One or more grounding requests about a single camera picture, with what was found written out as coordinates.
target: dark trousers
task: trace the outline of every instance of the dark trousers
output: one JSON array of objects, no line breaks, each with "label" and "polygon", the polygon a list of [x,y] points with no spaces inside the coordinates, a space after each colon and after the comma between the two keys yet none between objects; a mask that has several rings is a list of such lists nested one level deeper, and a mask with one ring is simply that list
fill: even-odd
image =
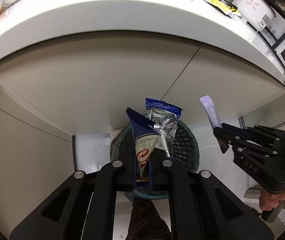
[{"label": "dark trousers", "polygon": [[135,197],[126,240],[171,240],[166,222],[151,200]]}]

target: microwave oven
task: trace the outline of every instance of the microwave oven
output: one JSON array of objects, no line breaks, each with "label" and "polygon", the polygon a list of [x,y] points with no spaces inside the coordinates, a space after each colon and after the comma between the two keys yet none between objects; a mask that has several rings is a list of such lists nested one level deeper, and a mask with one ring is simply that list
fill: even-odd
[{"label": "microwave oven", "polygon": [[[269,25],[267,25],[267,28],[274,34],[275,38],[279,39],[285,32],[285,20],[277,11],[275,11],[275,13],[276,17],[270,21]],[[267,31],[265,28],[260,33],[270,44],[270,46],[273,46],[276,41],[271,36],[269,31]],[[274,49],[274,52],[285,67],[285,39]]]}]

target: white tile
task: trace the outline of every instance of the white tile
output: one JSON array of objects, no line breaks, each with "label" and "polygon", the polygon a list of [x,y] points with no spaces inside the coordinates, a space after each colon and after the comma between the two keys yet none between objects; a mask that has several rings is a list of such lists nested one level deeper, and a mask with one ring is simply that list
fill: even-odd
[{"label": "white tile", "polygon": [[123,192],[117,192],[113,240],[125,240],[132,211],[132,203]]},{"label": "white tile", "polygon": [[92,173],[110,162],[110,135],[76,135],[74,155],[76,169]]},{"label": "white tile", "polygon": [[200,124],[188,125],[188,127],[194,134],[198,147],[210,145],[217,141],[207,116],[200,121]]},{"label": "white tile", "polygon": [[154,203],[154,205],[158,211],[158,214],[166,222],[167,226],[169,227],[169,230],[171,230],[168,198],[167,199],[153,200],[153,203]]}]

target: white countertop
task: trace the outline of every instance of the white countertop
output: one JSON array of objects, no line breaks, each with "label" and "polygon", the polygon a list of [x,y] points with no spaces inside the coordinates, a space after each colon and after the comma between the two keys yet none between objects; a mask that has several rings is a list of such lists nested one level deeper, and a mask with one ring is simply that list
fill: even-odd
[{"label": "white countertop", "polygon": [[252,62],[282,83],[285,80],[284,67],[251,27],[202,0],[20,0],[0,16],[0,59],[55,37],[106,30],[201,41]]}]

